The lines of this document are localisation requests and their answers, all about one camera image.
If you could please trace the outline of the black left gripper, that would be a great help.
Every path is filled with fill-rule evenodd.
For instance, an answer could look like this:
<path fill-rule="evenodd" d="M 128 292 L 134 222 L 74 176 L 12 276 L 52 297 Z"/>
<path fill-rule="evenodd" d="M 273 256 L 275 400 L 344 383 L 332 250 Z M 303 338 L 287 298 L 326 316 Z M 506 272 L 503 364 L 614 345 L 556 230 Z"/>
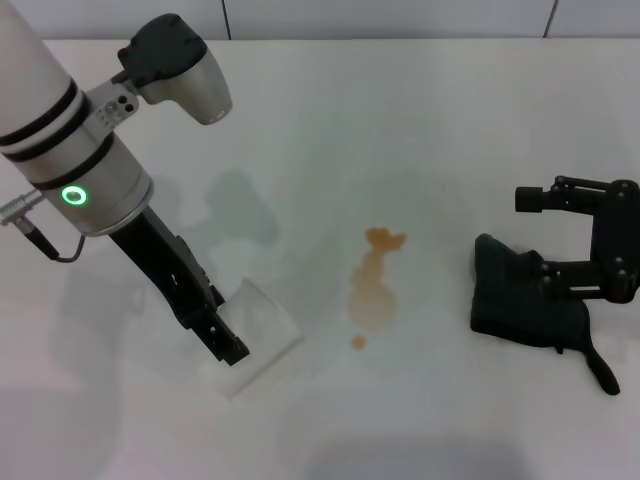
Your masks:
<path fill-rule="evenodd" d="M 192 329 L 217 360 L 233 366 L 249 348 L 217 314 L 221 296 L 186 242 L 151 207 L 109 237 L 162 294 L 178 322 Z"/>

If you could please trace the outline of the white paper cup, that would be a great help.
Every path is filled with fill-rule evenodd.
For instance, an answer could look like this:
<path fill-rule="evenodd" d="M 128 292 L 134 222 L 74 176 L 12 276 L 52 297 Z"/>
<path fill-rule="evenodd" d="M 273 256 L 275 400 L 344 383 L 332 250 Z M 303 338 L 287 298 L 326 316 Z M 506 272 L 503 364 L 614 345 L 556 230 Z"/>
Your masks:
<path fill-rule="evenodd" d="M 226 324 L 244 342 L 249 354 L 217 377 L 225 397 L 255 396 L 284 379 L 303 334 L 291 315 L 255 282 L 243 279 L 220 308 Z"/>

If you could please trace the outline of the large brown water stain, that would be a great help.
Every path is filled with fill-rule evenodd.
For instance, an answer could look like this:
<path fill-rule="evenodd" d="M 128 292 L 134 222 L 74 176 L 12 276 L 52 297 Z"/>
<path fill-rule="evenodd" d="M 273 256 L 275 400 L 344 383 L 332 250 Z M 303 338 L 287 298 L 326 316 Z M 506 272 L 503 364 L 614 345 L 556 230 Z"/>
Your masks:
<path fill-rule="evenodd" d="M 407 235 L 370 228 L 365 238 L 369 249 L 352 273 L 348 308 L 360 328 L 378 331 L 391 326 L 398 311 L 396 295 L 386 284 L 385 261 L 403 247 Z"/>

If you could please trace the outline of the dark blue rag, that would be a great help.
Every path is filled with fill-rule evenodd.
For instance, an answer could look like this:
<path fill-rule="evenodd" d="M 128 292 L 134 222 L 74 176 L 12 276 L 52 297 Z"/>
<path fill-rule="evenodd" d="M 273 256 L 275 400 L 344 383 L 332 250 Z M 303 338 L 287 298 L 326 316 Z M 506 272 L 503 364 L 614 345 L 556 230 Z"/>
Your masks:
<path fill-rule="evenodd" d="M 489 234 L 479 235 L 474 243 L 470 328 L 530 347 L 553 348 L 559 354 L 566 349 L 580 352 L 602 390 L 619 394 L 615 375 L 593 344 L 586 304 L 544 295 L 533 278 L 542 263 L 534 250 L 518 253 Z"/>

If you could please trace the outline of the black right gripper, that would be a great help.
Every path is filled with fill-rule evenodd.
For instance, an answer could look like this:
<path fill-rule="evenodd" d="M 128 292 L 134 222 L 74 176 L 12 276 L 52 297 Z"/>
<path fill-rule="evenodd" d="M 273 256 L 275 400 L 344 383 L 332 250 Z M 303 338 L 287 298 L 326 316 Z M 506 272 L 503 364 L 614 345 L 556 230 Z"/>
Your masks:
<path fill-rule="evenodd" d="M 548 190 L 517 187 L 515 210 L 594 215 L 591 260 L 543 261 L 538 267 L 538 280 L 547 297 L 618 304 L 634 299 L 640 288 L 640 186 L 636 182 L 557 176 Z"/>

